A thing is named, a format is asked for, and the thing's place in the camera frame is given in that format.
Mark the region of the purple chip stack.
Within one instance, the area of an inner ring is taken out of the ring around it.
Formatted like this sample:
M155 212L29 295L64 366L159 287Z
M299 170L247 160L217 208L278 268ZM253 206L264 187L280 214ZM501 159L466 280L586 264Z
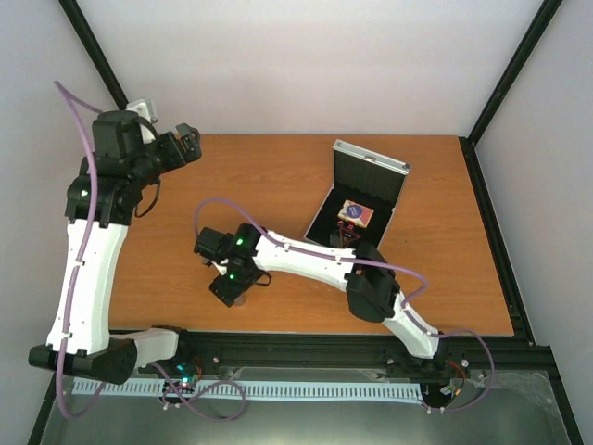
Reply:
M234 301L234 307L240 307L246 304L246 297L241 296Z

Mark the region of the red playing card deck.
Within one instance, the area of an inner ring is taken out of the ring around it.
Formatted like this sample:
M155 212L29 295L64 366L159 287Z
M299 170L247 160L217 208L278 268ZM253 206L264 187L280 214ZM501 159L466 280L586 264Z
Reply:
M352 220L352 219L349 219L344 214L346 206L348 204L350 204L350 203L358 204L358 205L360 205L360 206L362 206L364 208L364 215L362 216L362 218L360 220ZM361 228L366 228L369 225L369 223L370 223L370 221L372 219L373 213L374 213L374 210L372 208L363 206L363 205L361 205L361 204L359 204L359 203L357 203L355 201L352 201L350 199L346 199L344 201L344 203L343 203L342 208L340 209L340 211L338 211L337 217L339 219L343 220L343 221L346 221L348 223L354 224L355 226L358 226L358 227L361 227Z

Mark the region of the blue small blind button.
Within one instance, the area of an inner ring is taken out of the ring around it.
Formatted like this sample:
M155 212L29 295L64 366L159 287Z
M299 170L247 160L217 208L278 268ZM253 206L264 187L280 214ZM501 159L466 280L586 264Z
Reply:
M350 203L346 206L344 214L352 220L360 220L364 215L364 208L358 204Z

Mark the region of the aluminium poker case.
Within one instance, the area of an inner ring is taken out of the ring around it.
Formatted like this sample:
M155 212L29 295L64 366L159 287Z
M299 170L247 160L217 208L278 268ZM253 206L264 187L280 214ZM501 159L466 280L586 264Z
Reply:
M409 173L410 165L406 162L337 139L333 146L332 185L304 238L317 245L332 247L330 233L339 226L348 226L360 234L360 239L345 248L357 248L362 242L379 247ZM366 228L337 217L346 199L374 210Z

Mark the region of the clear round dealer button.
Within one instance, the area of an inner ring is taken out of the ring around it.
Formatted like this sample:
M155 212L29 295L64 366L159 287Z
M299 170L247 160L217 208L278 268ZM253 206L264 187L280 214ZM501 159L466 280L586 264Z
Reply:
M332 247L341 248L342 247L342 236L338 230L334 230L329 235L329 243Z

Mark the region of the black red triangular button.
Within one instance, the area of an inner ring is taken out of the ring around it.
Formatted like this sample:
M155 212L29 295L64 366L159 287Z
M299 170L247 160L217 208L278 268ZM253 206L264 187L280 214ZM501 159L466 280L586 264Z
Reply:
M337 243L340 248L352 245L360 239L360 234L348 226L339 226L337 229Z

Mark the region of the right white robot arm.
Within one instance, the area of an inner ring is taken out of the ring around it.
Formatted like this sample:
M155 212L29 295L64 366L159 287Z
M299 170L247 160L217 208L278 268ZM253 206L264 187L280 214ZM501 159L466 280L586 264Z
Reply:
M369 243L356 248L316 246L243 223L234 234L203 228L195 253L218 271L209 290L227 307L252 286L260 286L262 277L290 273L344 292L351 314L387 327L411 356L432 360L437 355L438 329L410 306L395 268Z

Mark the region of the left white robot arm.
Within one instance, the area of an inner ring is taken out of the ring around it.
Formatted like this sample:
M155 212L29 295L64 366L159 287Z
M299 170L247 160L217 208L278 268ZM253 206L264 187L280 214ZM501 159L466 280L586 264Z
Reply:
M94 122L93 137L95 149L67 191L68 257L56 318L45 343L30 349L29 364L111 384L159 360L182 373L193 351L178 341L178 329L113 336L108 313L118 258L143 190L198 160L200 133L185 123L157 133L144 118L107 113Z

